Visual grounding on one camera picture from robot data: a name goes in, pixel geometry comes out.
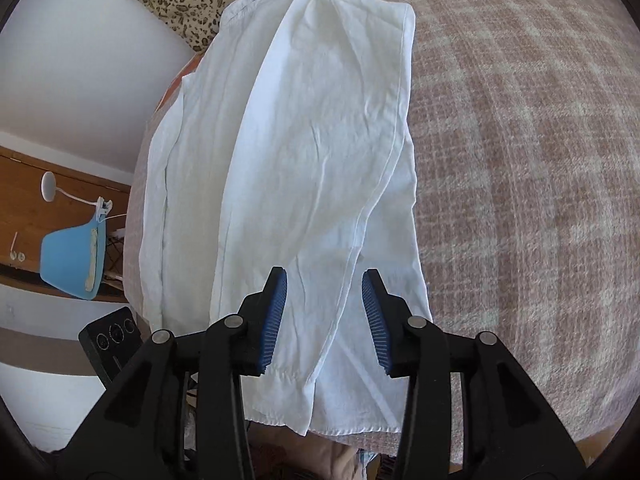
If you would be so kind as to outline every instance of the blue chair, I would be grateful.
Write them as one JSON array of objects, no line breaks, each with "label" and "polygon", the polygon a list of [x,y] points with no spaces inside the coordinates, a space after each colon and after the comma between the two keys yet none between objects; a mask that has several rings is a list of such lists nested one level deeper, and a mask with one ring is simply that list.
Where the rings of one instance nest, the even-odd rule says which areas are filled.
[{"label": "blue chair", "polygon": [[49,233],[40,248],[40,277],[82,300],[98,293],[106,246],[104,216],[94,214],[84,225]]}]

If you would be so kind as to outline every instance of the white fabric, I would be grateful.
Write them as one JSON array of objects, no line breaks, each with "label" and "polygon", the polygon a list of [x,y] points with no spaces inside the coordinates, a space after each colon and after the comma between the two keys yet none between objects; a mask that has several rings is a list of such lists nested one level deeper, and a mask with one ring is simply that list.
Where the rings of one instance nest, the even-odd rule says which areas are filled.
[{"label": "white fabric", "polygon": [[204,330],[287,271],[245,415],[298,433],[399,431],[362,273],[431,319],[406,125],[415,17],[381,0],[238,0],[151,143],[140,271],[152,328]]}]

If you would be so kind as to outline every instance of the bed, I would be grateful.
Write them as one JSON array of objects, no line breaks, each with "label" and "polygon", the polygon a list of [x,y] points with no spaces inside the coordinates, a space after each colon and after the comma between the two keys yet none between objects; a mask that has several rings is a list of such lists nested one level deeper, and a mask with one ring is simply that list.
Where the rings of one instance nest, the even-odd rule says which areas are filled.
[{"label": "bed", "polygon": [[[575,440],[640,394],[640,30],[620,0],[393,0],[417,15],[408,123],[434,321],[505,342]],[[148,123],[124,287],[138,253]],[[392,454],[397,434],[335,440]],[[454,417],[460,457],[462,409]]]}]

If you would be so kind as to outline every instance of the camera lens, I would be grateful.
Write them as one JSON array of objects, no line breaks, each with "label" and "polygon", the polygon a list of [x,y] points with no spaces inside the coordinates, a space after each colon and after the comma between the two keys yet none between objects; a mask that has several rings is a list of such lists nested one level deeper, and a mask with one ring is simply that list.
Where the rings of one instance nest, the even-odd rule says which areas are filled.
[{"label": "camera lens", "polygon": [[114,323],[109,327],[109,335],[114,343],[122,343],[124,341],[124,332],[117,323]]},{"label": "camera lens", "polygon": [[128,317],[127,319],[124,320],[124,330],[127,331],[127,333],[129,334],[133,334],[133,331],[136,329],[136,326],[134,325],[133,321],[130,320]]},{"label": "camera lens", "polygon": [[98,334],[95,338],[95,343],[98,345],[100,350],[106,350],[109,348],[109,340],[104,334]]}]

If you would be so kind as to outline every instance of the brown stripe on wall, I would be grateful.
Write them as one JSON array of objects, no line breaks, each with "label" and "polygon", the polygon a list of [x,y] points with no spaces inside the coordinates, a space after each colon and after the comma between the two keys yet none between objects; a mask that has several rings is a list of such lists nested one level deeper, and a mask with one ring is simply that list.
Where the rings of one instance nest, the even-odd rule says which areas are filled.
[{"label": "brown stripe on wall", "polygon": [[49,374],[95,375],[78,341],[25,334],[2,327],[0,362]]}]

